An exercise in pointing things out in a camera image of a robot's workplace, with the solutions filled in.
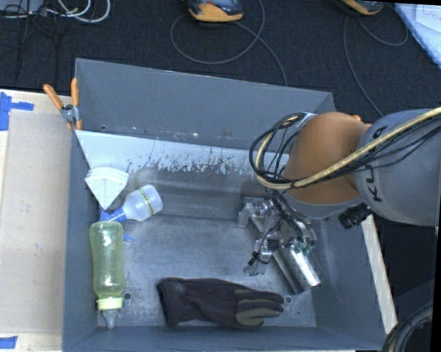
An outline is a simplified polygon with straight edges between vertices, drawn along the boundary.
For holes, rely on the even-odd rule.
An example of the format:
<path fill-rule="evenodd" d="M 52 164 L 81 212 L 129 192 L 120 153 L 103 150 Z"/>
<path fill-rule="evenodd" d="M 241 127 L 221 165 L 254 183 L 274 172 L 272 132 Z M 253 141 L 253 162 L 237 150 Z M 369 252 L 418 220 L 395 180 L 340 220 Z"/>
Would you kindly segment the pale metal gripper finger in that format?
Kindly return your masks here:
<path fill-rule="evenodd" d="M 270 239 L 259 239 L 255 242 L 254 250 L 251 253 L 243 272 L 247 276 L 259 276 L 266 273 L 266 269 L 274 252 L 274 241 Z"/>
<path fill-rule="evenodd" d="M 270 204 L 266 199 L 246 196 L 238 213 L 237 224 L 239 227 L 246 227 L 252 223 L 257 229 L 263 229 L 269 210 Z"/>

